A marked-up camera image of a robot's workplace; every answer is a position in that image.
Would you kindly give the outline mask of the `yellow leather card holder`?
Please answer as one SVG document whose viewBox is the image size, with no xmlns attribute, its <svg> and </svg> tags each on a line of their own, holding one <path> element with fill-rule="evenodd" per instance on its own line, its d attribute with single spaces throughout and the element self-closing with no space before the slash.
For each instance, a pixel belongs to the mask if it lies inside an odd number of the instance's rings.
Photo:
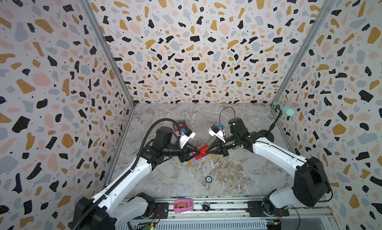
<svg viewBox="0 0 382 230">
<path fill-rule="evenodd" d="M 212 154 L 203 154 L 202 157 L 197 156 L 192 158 L 191 160 L 188 161 L 189 166 L 194 166 L 203 162 L 211 161 L 214 160 L 214 156 Z"/>
</svg>

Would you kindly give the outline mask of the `red credit card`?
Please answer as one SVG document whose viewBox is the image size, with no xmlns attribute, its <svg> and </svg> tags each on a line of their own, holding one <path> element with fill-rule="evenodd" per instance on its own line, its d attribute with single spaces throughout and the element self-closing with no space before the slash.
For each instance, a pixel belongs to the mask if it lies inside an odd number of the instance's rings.
<svg viewBox="0 0 382 230">
<path fill-rule="evenodd" d="M 204 156 L 208 155 L 208 153 L 206 153 L 208 148 L 209 148 L 209 146 L 206 144 L 206 145 L 198 148 L 197 151 L 192 151 L 192 154 L 193 155 L 197 154 L 198 156 L 204 157 Z"/>
</svg>

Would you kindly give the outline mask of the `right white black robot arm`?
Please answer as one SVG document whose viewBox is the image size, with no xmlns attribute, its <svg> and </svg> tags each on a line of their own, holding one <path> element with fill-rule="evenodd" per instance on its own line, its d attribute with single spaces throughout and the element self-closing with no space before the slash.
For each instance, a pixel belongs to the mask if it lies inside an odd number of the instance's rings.
<svg viewBox="0 0 382 230">
<path fill-rule="evenodd" d="M 305 158 L 273 143 L 274 136 L 266 130 L 249 132 L 241 118 L 228 122 L 231 135 L 224 136 L 220 125 L 212 125 L 209 134 L 216 140 L 207 153 L 229 155 L 237 147 L 262 156 L 293 178 L 291 187 L 273 190 L 263 198 L 259 212 L 274 216 L 279 210 L 294 204 L 314 207 L 325 194 L 332 192 L 322 162 L 316 157 Z"/>
</svg>

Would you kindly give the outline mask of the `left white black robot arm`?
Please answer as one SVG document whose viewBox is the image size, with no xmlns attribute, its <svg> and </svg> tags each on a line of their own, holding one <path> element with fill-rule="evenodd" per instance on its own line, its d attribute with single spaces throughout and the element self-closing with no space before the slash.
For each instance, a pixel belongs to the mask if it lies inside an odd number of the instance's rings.
<svg viewBox="0 0 382 230">
<path fill-rule="evenodd" d="M 166 126 L 157 129 L 155 138 L 144 143 L 138 156 L 122 174 L 92 198 L 83 197 L 76 204 L 70 229 L 117 230 L 137 217 L 151 218 L 155 200 L 149 195 L 139 193 L 127 203 L 122 201 L 159 164 L 171 157 L 177 157 L 180 162 L 191 160 L 197 151 L 188 141 L 195 135 L 190 129 L 183 129 L 178 134 Z"/>
</svg>

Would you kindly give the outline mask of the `clear acrylic card box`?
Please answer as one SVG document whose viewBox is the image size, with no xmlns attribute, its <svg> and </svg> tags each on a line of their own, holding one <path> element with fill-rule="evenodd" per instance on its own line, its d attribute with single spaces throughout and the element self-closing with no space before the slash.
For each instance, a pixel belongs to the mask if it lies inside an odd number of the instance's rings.
<svg viewBox="0 0 382 230">
<path fill-rule="evenodd" d="M 175 133 L 179 134 L 180 132 L 186 132 L 189 129 L 184 119 L 177 120 L 176 122 L 178 124 L 173 124 Z"/>
</svg>

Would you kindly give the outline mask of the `black microphone stand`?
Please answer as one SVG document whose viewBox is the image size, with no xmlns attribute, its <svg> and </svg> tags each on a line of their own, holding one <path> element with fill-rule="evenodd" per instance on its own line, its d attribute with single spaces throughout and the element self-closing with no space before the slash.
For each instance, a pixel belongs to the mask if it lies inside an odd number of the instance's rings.
<svg viewBox="0 0 382 230">
<path fill-rule="evenodd" d="M 274 142 L 275 140 L 275 137 L 274 135 L 272 134 L 272 130 L 275 128 L 276 126 L 276 123 L 277 121 L 279 120 L 279 118 L 282 116 L 283 112 L 280 111 L 277 118 L 274 120 L 274 122 L 270 125 L 269 129 L 268 130 L 260 130 L 258 131 L 258 134 L 261 136 L 261 137 L 264 137 L 266 138 L 267 140 L 269 140 L 270 142 Z"/>
</svg>

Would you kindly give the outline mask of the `pink tape dispenser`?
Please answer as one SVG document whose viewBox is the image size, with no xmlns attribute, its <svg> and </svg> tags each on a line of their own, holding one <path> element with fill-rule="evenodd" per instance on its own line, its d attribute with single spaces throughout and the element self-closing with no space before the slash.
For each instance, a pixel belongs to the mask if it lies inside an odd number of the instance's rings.
<svg viewBox="0 0 382 230">
<path fill-rule="evenodd" d="M 190 212 L 194 210 L 193 199 L 178 199 L 173 203 L 173 211 L 176 214 Z"/>
</svg>

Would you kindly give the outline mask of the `small black knob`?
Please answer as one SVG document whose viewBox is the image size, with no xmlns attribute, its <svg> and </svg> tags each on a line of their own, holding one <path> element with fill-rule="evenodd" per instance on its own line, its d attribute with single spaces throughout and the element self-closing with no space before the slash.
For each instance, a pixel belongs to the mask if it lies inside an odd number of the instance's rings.
<svg viewBox="0 0 382 230">
<path fill-rule="evenodd" d="M 210 211 L 210 203 L 208 203 L 208 202 L 204 202 L 204 203 L 202 204 L 202 209 L 203 209 L 205 212 Z"/>
</svg>

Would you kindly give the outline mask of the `green circuit board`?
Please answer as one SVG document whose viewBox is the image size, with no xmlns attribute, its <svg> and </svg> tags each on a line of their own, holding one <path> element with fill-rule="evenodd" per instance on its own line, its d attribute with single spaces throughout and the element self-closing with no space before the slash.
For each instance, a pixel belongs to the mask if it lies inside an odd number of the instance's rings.
<svg viewBox="0 0 382 230">
<path fill-rule="evenodd" d="M 156 230 L 156 223 L 146 224 L 143 230 Z"/>
</svg>

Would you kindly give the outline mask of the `right circuit board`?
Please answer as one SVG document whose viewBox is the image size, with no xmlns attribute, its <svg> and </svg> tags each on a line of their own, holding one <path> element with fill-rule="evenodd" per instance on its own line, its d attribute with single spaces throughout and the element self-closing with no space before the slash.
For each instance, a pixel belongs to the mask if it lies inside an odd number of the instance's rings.
<svg viewBox="0 0 382 230">
<path fill-rule="evenodd" d="M 266 220 L 266 227 L 267 230 L 281 230 L 282 229 L 282 220 L 279 219 L 272 219 L 272 220 Z"/>
</svg>

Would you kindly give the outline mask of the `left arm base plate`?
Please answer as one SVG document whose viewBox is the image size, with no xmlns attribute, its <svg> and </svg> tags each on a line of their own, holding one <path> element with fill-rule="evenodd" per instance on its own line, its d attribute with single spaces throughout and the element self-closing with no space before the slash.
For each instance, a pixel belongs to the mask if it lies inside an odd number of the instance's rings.
<svg viewBox="0 0 382 230">
<path fill-rule="evenodd" d="M 147 204 L 144 202 L 133 203 L 129 201 L 126 203 L 128 206 L 138 206 L 138 213 L 143 213 L 139 216 L 135 214 L 134 220 L 154 220 L 154 219 L 166 219 L 168 218 L 169 203 L 168 202 L 155 202 L 153 204 Z"/>
</svg>

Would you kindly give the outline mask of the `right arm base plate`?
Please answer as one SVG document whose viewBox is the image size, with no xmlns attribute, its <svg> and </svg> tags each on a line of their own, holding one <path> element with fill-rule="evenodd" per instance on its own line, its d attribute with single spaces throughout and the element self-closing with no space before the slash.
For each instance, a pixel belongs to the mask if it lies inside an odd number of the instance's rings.
<svg viewBox="0 0 382 230">
<path fill-rule="evenodd" d="M 250 217 L 288 217 L 289 211 L 285 208 L 277 209 L 269 201 L 248 201 L 246 212 Z"/>
</svg>

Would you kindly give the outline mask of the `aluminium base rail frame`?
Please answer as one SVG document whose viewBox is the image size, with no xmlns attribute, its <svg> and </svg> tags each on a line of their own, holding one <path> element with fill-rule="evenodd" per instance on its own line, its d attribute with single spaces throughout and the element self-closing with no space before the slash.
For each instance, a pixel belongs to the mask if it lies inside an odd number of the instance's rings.
<svg viewBox="0 0 382 230">
<path fill-rule="evenodd" d="M 294 204 L 285 207 L 288 217 L 250 217 L 246 212 L 248 201 L 262 201 L 263 196 L 195 197 L 194 210 L 176 214 L 173 203 L 179 198 L 159 198 L 155 202 L 168 202 L 166 219 L 131 220 L 117 230 L 143 230 L 146 224 L 156 223 L 156 230 L 266 230 L 266 220 L 281 219 L 282 230 L 337 230 L 334 216 L 326 203 L 314 207 Z M 210 203 L 210 211 L 202 209 L 204 202 Z"/>
</svg>

